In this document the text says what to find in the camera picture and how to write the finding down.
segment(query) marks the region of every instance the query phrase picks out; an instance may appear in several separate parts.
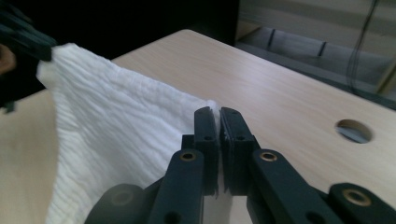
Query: round hole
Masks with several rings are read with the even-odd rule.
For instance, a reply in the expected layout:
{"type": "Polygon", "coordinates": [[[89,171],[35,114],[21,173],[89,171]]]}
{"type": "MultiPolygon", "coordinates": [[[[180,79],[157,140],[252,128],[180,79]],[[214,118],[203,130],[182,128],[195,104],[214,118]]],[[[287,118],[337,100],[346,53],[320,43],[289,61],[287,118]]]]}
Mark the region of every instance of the round hole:
{"type": "Polygon", "coordinates": [[[181,158],[183,161],[193,161],[193,160],[195,160],[196,156],[195,156],[195,154],[192,153],[192,152],[185,152],[185,153],[183,153],[183,154],[180,155],[180,158],[181,158]]]}
{"type": "Polygon", "coordinates": [[[134,194],[131,191],[122,190],[117,192],[111,198],[111,203],[115,206],[124,206],[132,201],[134,194]]]}
{"type": "Polygon", "coordinates": [[[264,161],[276,161],[277,160],[277,156],[271,152],[263,152],[262,154],[260,154],[260,158],[262,158],[262,160],[264,160],[264,161]]]}
{"type": "Polygon", "coordinates": [[[324,218],[321,215],[319,215],[318,213],[314,213],[314,212],[308,212],[306,214],[306,219],[308,219],[313,224],[325,224],[326,223],[326,221],[324,220],[324,218]]]}
{"type": "Polygon", "coordinates": [[[355,143],[368,143],[373,138],[372,132],[366,125],[353,119],[342,119],[337,122],[335,128],[345,139],[355,143]]]}
{"type": "Polygon", "coordinates": [[[367,195],[357,189],[344,189],[343,195],[350,203],[358,206],[369,206],[372,203],[367,195]]]}
{"type": "Polygon", "coordinates": [[[163,217],[165,224],[177,224],[181,220],[181,215],[176,212],[170,212],[163,217]]]}

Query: black clamp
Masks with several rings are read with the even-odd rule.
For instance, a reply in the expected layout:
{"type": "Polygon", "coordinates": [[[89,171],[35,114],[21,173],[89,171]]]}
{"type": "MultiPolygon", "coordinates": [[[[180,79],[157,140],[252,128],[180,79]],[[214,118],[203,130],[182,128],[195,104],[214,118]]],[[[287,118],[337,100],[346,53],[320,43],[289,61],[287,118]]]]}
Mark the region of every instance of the black clamp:
{"type": "Polygon", "coordinates": [[[225,187],[247,196],[254,224],[396,223],[396,211],[368,189],[341,183],[319,191],[282,154],[261,149],[238,111],[223,107],[220,115],[219,140],[210,108],[197,110],[195,133],[183,135],[165,176],[146,189],[109,189],[85,224],[202,223],[203,197],[218,190],[220,148],[225,187]]]}
{"type": "Polygon", "coordinates": [[[28,17],[9,3],[0,1],[0,43],[13,52],[24,52],[49,62],[56,41],[37,31],[28,17]]]}

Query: white towel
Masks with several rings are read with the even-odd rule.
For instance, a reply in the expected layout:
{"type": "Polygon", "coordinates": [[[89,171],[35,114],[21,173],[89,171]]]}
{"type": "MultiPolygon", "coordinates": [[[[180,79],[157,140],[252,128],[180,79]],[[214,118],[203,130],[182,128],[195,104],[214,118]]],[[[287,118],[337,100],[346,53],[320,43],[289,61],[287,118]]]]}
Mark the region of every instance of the white towel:
{"type": "Polygon", "coordinates": [[[56,104],[59,162],[47,223],[83,223],[103,193],[163,177],[193,113],[219,106],[118,67],[74,44],[38,66],[56,104]]]}

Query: wooden table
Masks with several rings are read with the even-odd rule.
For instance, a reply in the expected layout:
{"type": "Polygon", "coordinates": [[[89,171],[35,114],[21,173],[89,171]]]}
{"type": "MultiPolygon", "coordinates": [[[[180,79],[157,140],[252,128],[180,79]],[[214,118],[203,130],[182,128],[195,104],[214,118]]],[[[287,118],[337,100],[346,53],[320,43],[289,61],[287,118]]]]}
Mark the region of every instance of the wooden table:
{"type": "MultiPolygon", "coordinates": [[[[114,60],[203,99],[240,111],[262,147],[281,152],[323,191],[351,182],[396,207],[396,114],[239,49],[184,30],[114,60]],[[357,144],[342,119],[369,127],[357,144]]],[[[47,91],[0,116],[0,223],[43,223],[56,172],[55,110],[47,91]]],[[[232,223],[249,223],[236,198],[232,223]]]]}

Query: gray floor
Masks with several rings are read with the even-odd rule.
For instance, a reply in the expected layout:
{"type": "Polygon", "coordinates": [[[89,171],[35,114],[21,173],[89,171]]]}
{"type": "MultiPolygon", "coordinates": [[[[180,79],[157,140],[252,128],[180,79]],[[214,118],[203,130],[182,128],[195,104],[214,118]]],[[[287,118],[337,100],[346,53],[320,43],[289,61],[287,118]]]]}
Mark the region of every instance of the gray floor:
{"type": "MultiPolygon", "coordinates": [[[[322,54],[322,42],[298,35],[275,31],[268,46],[272,29],[265,27],[243,36],[235,46],[273,63],[288,67],[340,90],[351,92],[347,85],[347,65],[353,49],[327,43],[322,54]]],[[[391,58],[361,52],[355,87],[359,97],[396,110],[396,91],[388,96],[375,94],[375,87],[391,58]]]]}

